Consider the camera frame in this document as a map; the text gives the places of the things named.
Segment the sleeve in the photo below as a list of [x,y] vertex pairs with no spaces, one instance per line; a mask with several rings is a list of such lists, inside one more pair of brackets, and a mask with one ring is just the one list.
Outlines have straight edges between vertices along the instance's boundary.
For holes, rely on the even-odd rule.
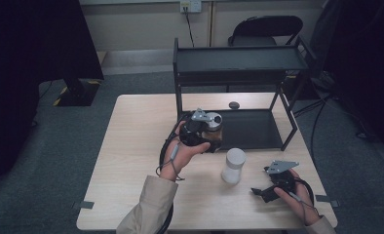
[[335,234],[334,228],[325,216],[322,216],[316,223],[306,226],[308,234]]
[[155,233],[168,215],[176,190],[176,183],[149,175],[143,184],[139,203],[120,222],[116,233]]

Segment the white wall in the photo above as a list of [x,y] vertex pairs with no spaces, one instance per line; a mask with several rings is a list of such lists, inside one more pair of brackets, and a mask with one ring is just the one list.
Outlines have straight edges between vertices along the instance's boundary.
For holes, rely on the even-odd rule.
[[[304,20],[302,34],[309,39],[325,0],[203,2],[202,13],[189,14],[196,47],[226,46],[227,38],[242,20],[265,15],[296,15]],[[133,51],[191,47],[188,24],[179,3],[82,5],[98,51]]]

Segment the hand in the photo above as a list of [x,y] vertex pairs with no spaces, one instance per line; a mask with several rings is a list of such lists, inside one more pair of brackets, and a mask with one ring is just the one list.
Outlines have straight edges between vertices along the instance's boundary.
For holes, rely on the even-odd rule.
[[[180,122],[177,129],[174,131],[177,135],[179,135],[180,126],[182,126],[184,123],[185,121]],[[177,144],[179,148],[176,156],[174,157],[173,165],[172,163],[166,164],[162,168],[161,174],[159,175],[159,177],[165,178],[171,181],[175,181],[176,176],[180,173],[182,168],[184,168],[191,161],[193,156],[195,156],[196,154],[204,153],[211,146],[211,144],[208,142],[205,142],[196,146],[187,146],[182,142],[180,142],[179,136],[177,136],[172,140],[172,142],[168,146],[168,149],[165,154],[164,163],[167,163],[170,161],[173,149]]]
[[[294,177],[299,177],[293,169],[289,169]],[[307,188],[300,182],[295,183],[295,194],[304,202],[298,202],[293,197],[289,196],[283,189],[279,187],[274,188],[275,193],[280,196],[289,207],[295,212],[295,214],[304,222],[306,226],[314,224],[320,220],[319,215],[313,207],[313,203],[310,200]]]

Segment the electrical outlet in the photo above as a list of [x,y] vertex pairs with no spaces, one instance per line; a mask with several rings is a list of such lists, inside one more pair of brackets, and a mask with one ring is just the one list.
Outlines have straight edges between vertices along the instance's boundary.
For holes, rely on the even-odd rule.
[[184,13],[201,13],[202,1],[201,0],[180,0],[180,12]]

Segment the chair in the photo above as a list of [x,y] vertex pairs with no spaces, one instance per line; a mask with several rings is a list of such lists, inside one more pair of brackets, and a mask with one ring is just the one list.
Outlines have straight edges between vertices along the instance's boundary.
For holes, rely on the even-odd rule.
[[303,22],[295,16],[253,17],[240,22],[232,36],[228,38],[228,46],[274,46],[273,37],[289,36],[289,45],[301,30]]

